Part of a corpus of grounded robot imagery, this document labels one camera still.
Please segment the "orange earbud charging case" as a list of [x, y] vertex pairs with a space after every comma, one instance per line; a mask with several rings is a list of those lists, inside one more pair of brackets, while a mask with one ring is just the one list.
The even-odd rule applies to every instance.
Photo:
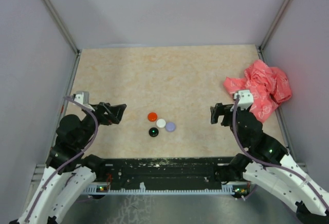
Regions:
[[148, 120], [149, 120], [150, 122], [155, 122], [157, 119], [158, 119], [158, 115], [157, 115], [157, 113], [155, 113], [155, 112], [150, 112], [150, 113], [148, 114]]

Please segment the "white earbud charging case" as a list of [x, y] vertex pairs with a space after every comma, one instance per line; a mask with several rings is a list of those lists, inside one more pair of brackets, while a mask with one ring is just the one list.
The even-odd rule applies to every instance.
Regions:
[[157, 126], [158, 128], [165, 128], [166, 124], [167, 124], [167, 122], [166, 122], [165, 119], [158, 119], [158, 120], [156, 121], [156, 126]]

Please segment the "purple earbud charging case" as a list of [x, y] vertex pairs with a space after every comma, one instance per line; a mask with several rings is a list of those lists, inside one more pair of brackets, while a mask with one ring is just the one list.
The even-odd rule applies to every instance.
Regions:
[[173, 122], [168, 122], [166, 125], [165, 125], [165, 129], [166, 131], [168, 132], [173, 132], [176, 130], [176, 124], [173, 123]]

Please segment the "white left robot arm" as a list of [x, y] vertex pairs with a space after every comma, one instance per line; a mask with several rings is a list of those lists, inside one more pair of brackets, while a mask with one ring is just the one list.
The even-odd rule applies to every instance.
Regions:
[[12, 223], [61, 223], [81, 193], [93, 181], [107, 175], [105, 161], [95, 155], [84, 157], [101, 125], [119, 124], [126, 104], [77, 104], [85, 113], [65, 115], [56, 130], [40, 184], [21, 217]]

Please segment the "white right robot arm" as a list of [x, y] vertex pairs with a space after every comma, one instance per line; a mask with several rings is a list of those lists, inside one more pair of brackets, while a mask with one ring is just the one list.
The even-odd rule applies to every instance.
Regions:
[[328, 223], [328, 192], [295, 162], [277, 139], [263, 132], [263, 124], [249, 109], [217, 103], [210, 108], [211, 124], [223, 117], [241, 153], [230, 167], [230, 176], [245, 179], [280, 199], [301, 223]]

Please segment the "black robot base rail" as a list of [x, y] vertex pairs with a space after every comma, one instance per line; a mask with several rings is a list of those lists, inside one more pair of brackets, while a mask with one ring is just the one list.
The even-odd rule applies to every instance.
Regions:
[[233, 157], [106, 159], [84, 191], [107, 195], [229, 195], [246, 200], [257, 187]]

